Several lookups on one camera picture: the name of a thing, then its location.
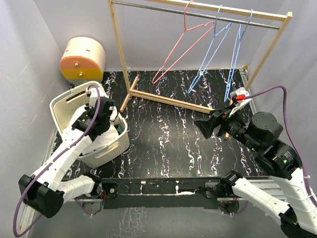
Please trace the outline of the white t shirt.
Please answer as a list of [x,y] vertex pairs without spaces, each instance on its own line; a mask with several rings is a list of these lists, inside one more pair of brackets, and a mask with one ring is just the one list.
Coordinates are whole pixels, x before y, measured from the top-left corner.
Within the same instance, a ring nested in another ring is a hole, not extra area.
[[[71,120],[68,124],[68,127],[71,128],[71,126],[75,123],[75,121],[85,112],[85,106],[80,106],[71,117]],[[104,132],[102,135],[97,136],[97,138],[90,144],[83,152],[82,155],[90,154],[91,152],[104,147],[106,144],[110,143],[114,139],[116,139],[119,136],[115,126],[114,122],[110,122],[110,127],[108,131]]]

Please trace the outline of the light blue wire hanger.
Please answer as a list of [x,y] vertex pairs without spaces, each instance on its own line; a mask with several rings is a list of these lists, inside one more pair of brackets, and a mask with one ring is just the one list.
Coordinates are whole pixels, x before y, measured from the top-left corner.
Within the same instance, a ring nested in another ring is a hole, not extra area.
[[[226,38],[228,32],[231,29],[231,22],[229,22],[225,27],[223,27],[221,30],[217,31],[217,21],[218,21],[219,13],[220,13],[222,6],[223,5],[221,4],[217,10],[216,19],[214,21],[212,40],[211,40],[210,45],[206,51],[206,54],[205,54],[204,59],[200,65],[200,68],[199,68],[195,78],[192,80],[191,85],[189,86],[189,89],[187,91],[188,94],[190,94],[193,91],[196,84],[199,82],[199,80],[205,74],[208,66],[210,65],[211,61],[215,57],[216,53],[218,52],[220,46],[222,45],[224,39]],[[219,36],[222,36],[222,38],[221,38],[220,42],[218,43],[217,47],[215,48],[215,50],[213,51],[213,53],[211,54],[211,49],[215,45],[215,41],[219,38]]]

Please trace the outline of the pink wire hanger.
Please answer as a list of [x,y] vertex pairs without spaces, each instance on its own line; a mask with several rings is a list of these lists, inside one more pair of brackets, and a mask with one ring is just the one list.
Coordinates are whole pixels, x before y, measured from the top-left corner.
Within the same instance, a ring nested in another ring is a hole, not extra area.
[[163,64],[152,78],[152,83],[158,83],[166,73],[173,69],[205,36],[215,28],[215,20],[205,21],[199,24],[188,24],[187,10],[195,1],[190,0],[184,7],[183,31],[178,40],[166,56]]

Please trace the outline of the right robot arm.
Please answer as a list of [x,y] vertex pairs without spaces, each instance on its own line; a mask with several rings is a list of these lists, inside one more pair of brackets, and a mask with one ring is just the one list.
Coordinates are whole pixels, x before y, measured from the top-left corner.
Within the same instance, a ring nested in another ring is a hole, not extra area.
[[241,113],[230,116],[230,111],[229,108],[217,110],[209,119],[194,121],[194,125],[206,139],[218,128],[218,137],[228,133],[254,152],[256,163],[283,191],[286,201],[264,192],[234,170],[208,191],[246,199],[273,218],[289,238],[315,238],[317,206],[312,202],[315,195],[305,187],[299,155],[279,140],[283,126],[268,112],[258,112],[246,123]]

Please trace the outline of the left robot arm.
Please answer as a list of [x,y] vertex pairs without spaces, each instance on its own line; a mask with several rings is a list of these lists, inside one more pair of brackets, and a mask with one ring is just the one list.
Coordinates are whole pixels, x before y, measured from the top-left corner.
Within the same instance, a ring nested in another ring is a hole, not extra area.
[[19,179],[20,203],[51,218],[73,198],[83,194],[92,198],[101,195],[102,185],[92,176],[80,176],[70,182],[62,179],[78,157],[92,155],[118,138],[115,104],[113,99],[96,97],[77,110],[63,131],[63,141],[57,150],[31,176],[23,175]]

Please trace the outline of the teal garment in basket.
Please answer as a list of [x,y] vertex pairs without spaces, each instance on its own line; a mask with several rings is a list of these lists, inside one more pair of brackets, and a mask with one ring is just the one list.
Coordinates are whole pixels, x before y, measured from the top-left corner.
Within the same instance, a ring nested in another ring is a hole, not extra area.
[[117,128],[118,134],[122,134],[122,133],[123,133],[124,129],[123,129],[123,127],[121,126],[121,124],[118,124],[118,125],[116,126],[116,128]]

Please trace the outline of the white plastic laundry basket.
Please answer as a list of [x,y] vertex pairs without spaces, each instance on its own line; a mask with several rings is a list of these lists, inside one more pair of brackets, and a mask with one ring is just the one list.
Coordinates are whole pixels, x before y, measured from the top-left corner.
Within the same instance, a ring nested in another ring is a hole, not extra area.
[[[60,94],[50,102],[51,114],[60,134],[62,134],[62,131],[68,127],[74,112],[80,106],[86,106],[86,104],[89,103],[89,97],[86,95],[86,89],[91,84],[97,85],[102,97],[108,97],[100,83],[90,81]],[[118,112],[117,107],[114,108],[110,119],[113,119],[115,128],[118,124],[121,124],[124,129],[123,133],[119,134],[116,139],[106,144],[104,147],[84,156],[82,154],[79,155],[77,160],[82,161],[91,168],[96,168],[115,159],[128,149],[129,138],[127,133],[127,123]]]

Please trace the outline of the cream orange yellow drawer box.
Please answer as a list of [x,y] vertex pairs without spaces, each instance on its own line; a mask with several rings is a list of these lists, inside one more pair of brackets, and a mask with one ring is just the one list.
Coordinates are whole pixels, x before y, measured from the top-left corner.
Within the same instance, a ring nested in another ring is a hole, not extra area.
[[105,65],[104,48],[89,37],[70,39],[59,62],[62,75],[75,86],[90,81],[102,82]]

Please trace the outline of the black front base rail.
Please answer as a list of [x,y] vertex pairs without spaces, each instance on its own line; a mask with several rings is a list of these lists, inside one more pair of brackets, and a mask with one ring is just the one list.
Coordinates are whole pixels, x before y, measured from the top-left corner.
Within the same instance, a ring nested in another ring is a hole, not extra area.
[[210,187],[220,178],[104,178],[104,209],[180,208],[217,209]]

